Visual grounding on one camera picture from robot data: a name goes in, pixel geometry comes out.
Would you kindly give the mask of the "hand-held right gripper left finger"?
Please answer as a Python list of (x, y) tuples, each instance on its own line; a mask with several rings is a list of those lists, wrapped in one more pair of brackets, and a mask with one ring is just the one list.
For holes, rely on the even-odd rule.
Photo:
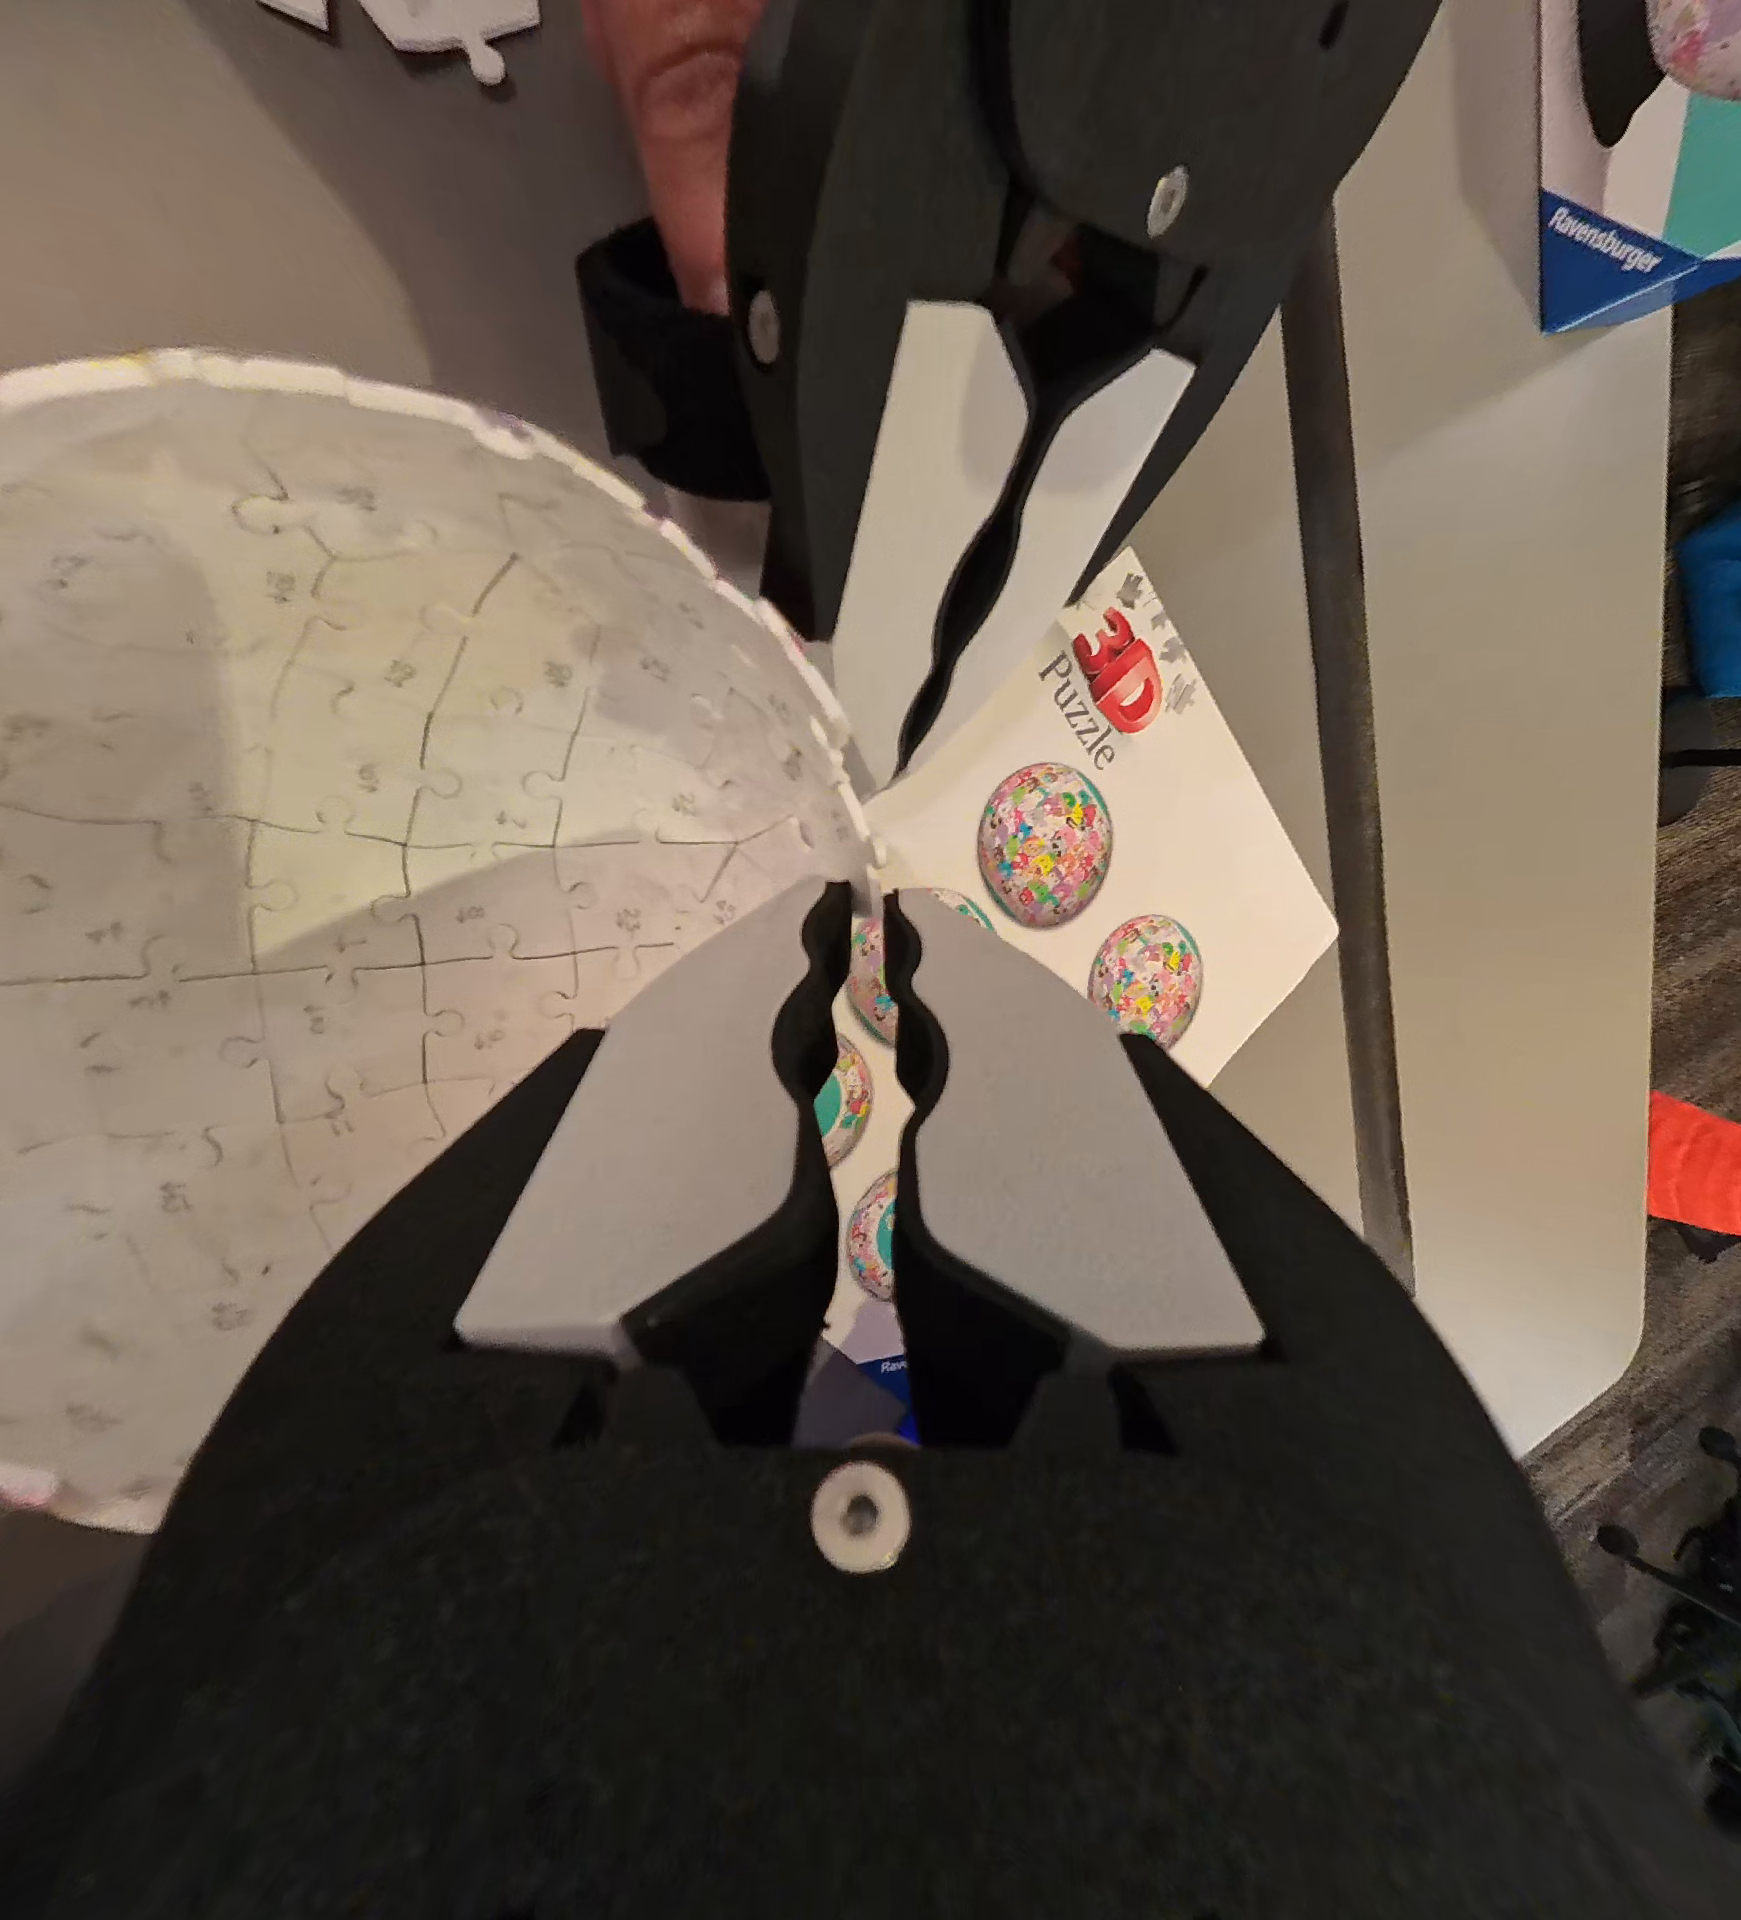
[(721, 1443), (785, 1447), (835, 1293), (816, 1100), (855, 893), (791, 880), (617, 1010), (452, 1331), (680, 1376)]

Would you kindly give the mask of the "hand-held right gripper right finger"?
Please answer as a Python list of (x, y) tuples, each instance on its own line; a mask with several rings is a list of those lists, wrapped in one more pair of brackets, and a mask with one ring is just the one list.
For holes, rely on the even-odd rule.
[(932, 893), (882, 903), (898, 1145), (893, 1300), (932, 1451), (1002, 1451), (1056, 1379), (1117, 1405), (1151, 1363), (1266, 1326), (1120, 1035)]

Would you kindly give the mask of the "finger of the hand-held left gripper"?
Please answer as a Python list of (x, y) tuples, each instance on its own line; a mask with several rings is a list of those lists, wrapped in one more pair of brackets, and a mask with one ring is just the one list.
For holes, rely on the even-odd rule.
[(994, 314), (907, 304), (833, 637), (862, 782), (889, 782), (932, 670), (938, 614), (997, 511), (1028, 398)]
[(1053, 426), (1026, 464), (1026, 486), (1002, 508), (1001, 560), (989, 564), (997, 581), (978, 584), (974, 614), (946, 614), (941, 659), (907, 719), (898, 776), (919, 772), (1043, 641), (1192, 385), (1189, 359), (1146, 350)]

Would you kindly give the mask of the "white curved puzzle dome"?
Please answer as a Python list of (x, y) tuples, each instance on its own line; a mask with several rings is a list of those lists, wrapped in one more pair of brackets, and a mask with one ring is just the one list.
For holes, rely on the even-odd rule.
[(868, 827), (784, 621), (528, 419), (0, 375), (0, 1506), (146, 1532), (328, 1258)]

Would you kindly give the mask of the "puzzle instruction leaflet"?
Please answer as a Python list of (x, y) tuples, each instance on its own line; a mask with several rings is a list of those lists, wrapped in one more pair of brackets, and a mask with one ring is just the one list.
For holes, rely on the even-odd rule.
[[(1250, 1258), (1224, 1223), (1226, 1182), (1189, 1168), (1179, 1111), (1201, 1111), (1197, 1088), (1326, 955), (1336, 922), (1134, 556), (1061, 611), (868, 816), (878, 903), (932, 893), (1106, 1016), (1258, 1308)], [(845, 1406), (862, 1400), (871, 1433), (922, 1445), (893, 1292), (911, 1102), (880, 907), (852, 919), (835, 1031), (816, 1100), (839, 1218), (835, 1295), (800, 1434), (842, 1439)]]

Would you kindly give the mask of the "puzzle ball cardboard box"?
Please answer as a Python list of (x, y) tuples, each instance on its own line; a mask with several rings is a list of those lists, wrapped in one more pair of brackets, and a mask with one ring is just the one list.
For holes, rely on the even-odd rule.
[(1542, 332), (1741, 276), (1741, 1), (1542, 1), (1537, 108)]

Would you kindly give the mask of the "person's left hand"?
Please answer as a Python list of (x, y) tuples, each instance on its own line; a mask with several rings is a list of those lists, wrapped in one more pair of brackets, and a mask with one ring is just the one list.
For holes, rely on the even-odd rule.
[(762, 1), (584, 1), (680, 299), (726, 317), (728, 157), (738, 79)]

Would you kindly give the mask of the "tall orange traffic cone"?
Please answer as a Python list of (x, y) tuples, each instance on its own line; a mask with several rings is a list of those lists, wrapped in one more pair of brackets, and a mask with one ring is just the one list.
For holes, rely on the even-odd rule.
[(1741, 1124), (1650, 1091), (1646, 1201), (1653, 1219), (1741, 1238)]

